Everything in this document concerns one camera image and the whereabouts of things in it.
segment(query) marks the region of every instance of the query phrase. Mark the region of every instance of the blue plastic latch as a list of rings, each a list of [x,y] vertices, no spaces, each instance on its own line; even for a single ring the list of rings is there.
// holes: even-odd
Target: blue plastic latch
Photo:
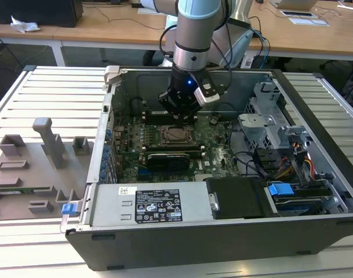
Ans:
[[[77,215],[78,204],[64,204],[62,206],[62,214]]]
[[[280,184],[280,183],[272,184],[272,185],[268,186],[268,189],[269,189],[271,196],[273,196],[273,195],[278,195],[278,196],[294,195],[295,194],[290,184]]]

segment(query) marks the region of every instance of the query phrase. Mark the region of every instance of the metal bracket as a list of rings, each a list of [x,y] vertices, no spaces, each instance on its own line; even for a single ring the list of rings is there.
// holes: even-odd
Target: metal bracket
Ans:
[[[109,65],[108,67],[106,67],[104,78],[105,78],[106,85],[120,81],[121,80],[120,66]]]

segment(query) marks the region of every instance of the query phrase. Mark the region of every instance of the aluminum extrusion table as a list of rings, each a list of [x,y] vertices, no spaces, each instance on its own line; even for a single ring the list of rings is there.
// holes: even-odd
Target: aluminum extrusion table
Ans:
[[[72,67],[22,72],[0,102],[0,140],[9,133],[21,134],[25,142],[40,141],[31,129],[39,116],[53,118],[53,131],[64,141],[78,134],[94,140],[105,94],[103,74],[104,68]],[[352,108],[323,78],[286,76],[353,163]],[[59,226],[59,218],[0,221],[0,277],[353,277],[353,236],[318,255],[93,272]]]

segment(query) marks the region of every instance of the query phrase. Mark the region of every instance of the power supply label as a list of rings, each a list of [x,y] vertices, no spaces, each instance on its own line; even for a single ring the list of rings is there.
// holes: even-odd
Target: power supply label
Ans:
[[[138,224],[183,221],[179,190],[136,191],[135,221]]]

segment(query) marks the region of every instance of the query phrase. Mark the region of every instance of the barcode sticker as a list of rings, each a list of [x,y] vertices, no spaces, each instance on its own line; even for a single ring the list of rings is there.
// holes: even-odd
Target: barcode sticker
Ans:
[[[136,186],[119,187],[119,195],[135,195],[135,191],[137,191]]]

